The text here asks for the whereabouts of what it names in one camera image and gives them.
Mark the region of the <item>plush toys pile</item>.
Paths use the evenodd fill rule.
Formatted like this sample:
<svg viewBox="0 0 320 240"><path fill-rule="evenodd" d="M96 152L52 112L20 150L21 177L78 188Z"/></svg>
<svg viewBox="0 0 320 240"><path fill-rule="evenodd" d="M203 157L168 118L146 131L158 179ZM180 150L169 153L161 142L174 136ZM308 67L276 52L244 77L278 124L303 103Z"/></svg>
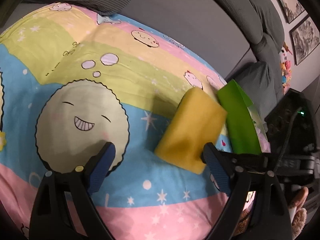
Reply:
<svg viewBox="0 0 320 240"><path fill-rule="evenodd" d="M293 55L292 52L290 51L288 45L284 42L284 44L279 52L280 67L281 67L281 73L282 73L282 85L283 85L284 94L286 94L290 88L291 77L292 77L291 61L288 58L289 54Z"/></svg>

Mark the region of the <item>green white cardboard box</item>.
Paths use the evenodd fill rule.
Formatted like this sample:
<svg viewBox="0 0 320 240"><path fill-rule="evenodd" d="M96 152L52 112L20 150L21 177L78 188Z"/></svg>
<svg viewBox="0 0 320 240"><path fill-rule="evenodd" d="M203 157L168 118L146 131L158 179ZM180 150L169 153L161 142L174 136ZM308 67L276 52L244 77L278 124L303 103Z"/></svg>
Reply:
<svg viewBox="0 0 320 240"><path fill-rule="evenodd" d="M226 125L232 151L236 154L270 153L263 122L255 105L234 80L217 92L220 105L227 111Z"/></svg>

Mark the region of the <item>colourful cartoon blanket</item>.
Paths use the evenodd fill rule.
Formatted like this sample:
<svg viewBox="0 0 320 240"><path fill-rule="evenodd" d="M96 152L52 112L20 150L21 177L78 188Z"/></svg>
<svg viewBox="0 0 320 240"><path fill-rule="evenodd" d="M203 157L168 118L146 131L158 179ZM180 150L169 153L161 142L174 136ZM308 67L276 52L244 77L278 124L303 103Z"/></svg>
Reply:
<svg viewBox="0 0 320 240"><path fill-rule="evenodd" d="M22 17L1 33L1 202L30 236L44 174L85 165L105 142L115 159L92 195L116 239L203 239L227 196L154 150L184 94L211 98L224 79L159 31L68 3Z"/></svg>

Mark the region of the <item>framed picture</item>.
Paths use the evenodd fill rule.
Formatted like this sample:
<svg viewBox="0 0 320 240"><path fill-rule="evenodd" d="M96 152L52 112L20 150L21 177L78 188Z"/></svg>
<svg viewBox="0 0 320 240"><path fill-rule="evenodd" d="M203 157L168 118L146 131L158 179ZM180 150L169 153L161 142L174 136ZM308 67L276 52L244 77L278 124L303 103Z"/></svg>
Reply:
<svg viewBox="0 0 320 240"><path fill-rule="evenodd" d="M289 35L295 65L298 66L319 46L319 30L310 15L306 15Z"/></svg>
<svg viewBox="0 0 320 240"><path fill-rule="evenodd" d="M298 0L277 0L287 23L294 21L305 11Z"/></svg>

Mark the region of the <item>grey cushion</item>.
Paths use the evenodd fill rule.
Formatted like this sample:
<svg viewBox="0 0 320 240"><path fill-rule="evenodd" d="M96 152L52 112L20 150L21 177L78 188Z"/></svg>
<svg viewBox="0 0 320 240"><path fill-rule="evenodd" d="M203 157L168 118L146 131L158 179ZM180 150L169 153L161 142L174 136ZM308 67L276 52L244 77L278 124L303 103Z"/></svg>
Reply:
<svg viewBox="0 0 320 240"><path fill-rule="evenodd" d="M283 97L282 90L276 88L271 67L264 61L249 64L234 80L251 99L263 121Z"/></svg>

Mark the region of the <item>grey sofa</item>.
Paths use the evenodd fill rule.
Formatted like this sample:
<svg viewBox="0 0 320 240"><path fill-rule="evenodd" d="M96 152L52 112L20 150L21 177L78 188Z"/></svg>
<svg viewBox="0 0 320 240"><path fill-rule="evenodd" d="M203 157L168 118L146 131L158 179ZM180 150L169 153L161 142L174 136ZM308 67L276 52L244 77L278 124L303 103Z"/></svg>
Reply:
<svg viewBox="0 0 320 240"><path fill-rule="evenodd" d="M282 88L279 52L285 35L271 0L23 0L67 2L97 12L117 13L152 27L177 46L199 54L226 80L249 64L266 62Z"/></svg>

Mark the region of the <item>yellow sponge green scrub pad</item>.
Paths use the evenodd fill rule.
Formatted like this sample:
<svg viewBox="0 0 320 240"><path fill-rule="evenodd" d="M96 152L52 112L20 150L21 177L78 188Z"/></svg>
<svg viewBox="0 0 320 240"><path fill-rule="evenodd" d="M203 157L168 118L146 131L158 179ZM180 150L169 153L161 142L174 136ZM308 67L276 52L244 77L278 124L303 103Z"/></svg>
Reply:
<svg viewBox="0 0 320 240"><path fill-rule="evenodd" d="M216 143L225 125L227 111L198 87L188 90L155 154L169 164L201 174L201 154L206 143Z"/></svg>

